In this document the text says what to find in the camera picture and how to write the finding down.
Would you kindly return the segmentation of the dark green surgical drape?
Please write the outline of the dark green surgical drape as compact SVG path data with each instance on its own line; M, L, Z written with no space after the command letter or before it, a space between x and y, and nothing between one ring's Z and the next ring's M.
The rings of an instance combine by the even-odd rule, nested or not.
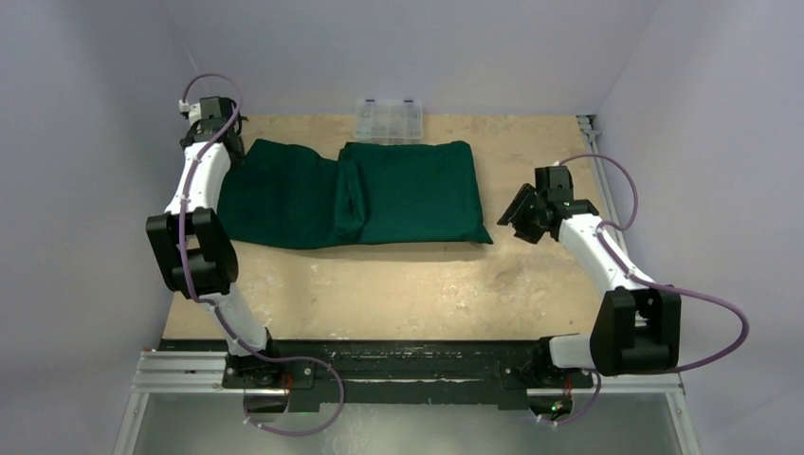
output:
M463 141L347 142L329 159L258 139L226 175L217 213L230 239L286 249L493 242Z

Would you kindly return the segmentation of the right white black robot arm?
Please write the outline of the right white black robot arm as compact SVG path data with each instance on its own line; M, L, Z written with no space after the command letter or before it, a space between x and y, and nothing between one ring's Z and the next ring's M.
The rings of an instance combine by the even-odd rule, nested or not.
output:
M574 195L565 166L535 170L499 220L515 237L536 245L550 237L568 250L587 273L601 302L588 335L543 337L532 372L554 386L569 371L595 370L604 376L665 373L677 366L681 296L640 277L639 268L614 244L594 204Z

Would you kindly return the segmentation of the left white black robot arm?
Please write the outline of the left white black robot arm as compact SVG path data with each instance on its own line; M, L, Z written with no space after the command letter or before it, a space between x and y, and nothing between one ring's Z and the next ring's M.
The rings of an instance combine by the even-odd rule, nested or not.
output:
M283 363L268 352L270 333L237 288L238 259L216 213L226 174L245 161L243 118L227 97L181 100L179 110L189 123L179 141L182 174L168 206L147 219L147 237L168 289L207 310L224 333L227 372L269 388Z

